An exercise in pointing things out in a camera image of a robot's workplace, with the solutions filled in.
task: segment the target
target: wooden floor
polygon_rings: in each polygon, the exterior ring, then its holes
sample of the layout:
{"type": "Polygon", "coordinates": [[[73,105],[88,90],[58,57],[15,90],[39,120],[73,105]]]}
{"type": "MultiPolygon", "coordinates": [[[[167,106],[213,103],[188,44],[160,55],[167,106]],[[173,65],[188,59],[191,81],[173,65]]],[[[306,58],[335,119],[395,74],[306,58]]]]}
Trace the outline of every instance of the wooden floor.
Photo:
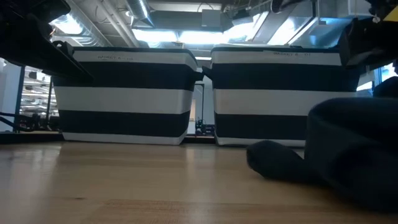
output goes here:
{"type": "Polygon", "coordinates": [[[398,223],[212,145],[0,146],[0,223],[398,223]]]}

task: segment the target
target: storage bin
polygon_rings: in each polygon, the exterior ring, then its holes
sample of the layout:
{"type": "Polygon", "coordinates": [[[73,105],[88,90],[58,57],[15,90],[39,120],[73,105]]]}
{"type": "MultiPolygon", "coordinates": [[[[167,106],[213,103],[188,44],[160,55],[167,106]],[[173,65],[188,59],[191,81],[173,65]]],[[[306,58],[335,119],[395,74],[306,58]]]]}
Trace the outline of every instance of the storage bin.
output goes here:
{"type": "Polygon", "coordinates": [[[66,140],[180,144],[203,75],[189,50],[77,47],[92,83],[54,77],[66,140]]]}
{"type": "Polygon", "coordinates": [[[216,47],[211,62],[219,145],[304,146],[310,109],[355,96],[364,72],[343,68],[337,49],[216,47]]]}

